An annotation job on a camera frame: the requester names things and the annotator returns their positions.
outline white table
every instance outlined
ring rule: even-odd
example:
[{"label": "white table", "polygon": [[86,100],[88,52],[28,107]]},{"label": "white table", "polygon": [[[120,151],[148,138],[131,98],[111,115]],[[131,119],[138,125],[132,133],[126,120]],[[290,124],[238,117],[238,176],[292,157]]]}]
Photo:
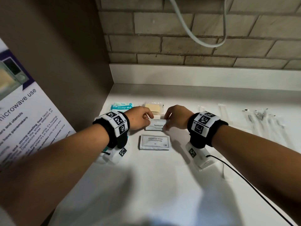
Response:
[{"label": "white table", "polygon": [[[269,108],[284,116],[300,151],[300,96],[298,91],[115,84],[101,113],[114,102],[158,101],[164,111],[180,104],[198,112],[200,105],[219,115],[217,104],[224,103],[232,121],[246,124],[242,109]],[[171,140],[176,141],[170,151],[139,151],[141,134],[164,135],[131,133],[129,154],[116,166],[93,163],[58,205],[49,225],[287,225],[239,176],[226,168],[230,179],[223,179],[222,163],[196,170],[182,150],[189,141],[187,131],[171,129]]]}]

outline brick wall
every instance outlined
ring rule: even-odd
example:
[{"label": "brick wall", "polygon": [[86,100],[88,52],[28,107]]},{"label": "brick wall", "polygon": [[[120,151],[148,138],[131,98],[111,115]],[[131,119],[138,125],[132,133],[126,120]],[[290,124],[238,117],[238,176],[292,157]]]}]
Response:
[{"label": "brick wall", "polygon": [[[176,0],[192,32],[221,41],[223,0]],[[169,0],[96,0],[112,63],[301,70],[301,0],[228,0],[226,43],[190,39]]]}]

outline gray wall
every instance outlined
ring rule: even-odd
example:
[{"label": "gray wall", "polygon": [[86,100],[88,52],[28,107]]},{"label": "gray wall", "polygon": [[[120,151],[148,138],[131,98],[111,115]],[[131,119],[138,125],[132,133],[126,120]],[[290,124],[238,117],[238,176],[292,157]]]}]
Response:
[{"label": "gray wall", "polygon": [[95,0],[0,0],[0,37],[78,131],[113,85]]},{"label": "gray wall", "polygon": [[[176,0],[192,32],[222,37],[222,0]],[[112,63],[301,70],[301,0],[228,0],[227,42],[186,35],[169,0],[97,0]]]}]

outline wristband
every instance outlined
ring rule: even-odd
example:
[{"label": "wristband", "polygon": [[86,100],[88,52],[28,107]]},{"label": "wristband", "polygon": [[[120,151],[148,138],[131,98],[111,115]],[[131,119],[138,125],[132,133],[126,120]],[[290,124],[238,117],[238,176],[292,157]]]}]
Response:
[{"label": "wristband", "polygon": [[220,117],[207,111],[192,115],[188,121],[187,129],[190,132],[190,143],[196,148],[212,147],[212,138],[222,125],[228,125]]},{"label": "wristband", "polygon": [[102,125],[109,135],[109,148],[116,145],[119,149],[127,143],[127,132],[130,128],[128,117],[122,112],[109,112],[96,117],[93,124]]}]

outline hand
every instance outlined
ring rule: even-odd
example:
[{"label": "hand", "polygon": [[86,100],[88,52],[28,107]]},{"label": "hand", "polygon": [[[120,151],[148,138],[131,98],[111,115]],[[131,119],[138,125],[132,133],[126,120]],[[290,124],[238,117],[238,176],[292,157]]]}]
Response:
[{"label": "hand", "polygon": [[130,121],[130,130],[137,130],[150,125],[148,115],[153,119],[153,113],[149,108],[137,106],[127,110],[124,114]]},{"label": "hand", "polygon": [[171,127],[186,129],[188,120],[193,114],[193,112],[191,112],[184,106],[171,106],[170,108],[168,108],[164,116],[164,119],[170,119],[170,121],[164,125],[163,130],[169,131]]}]

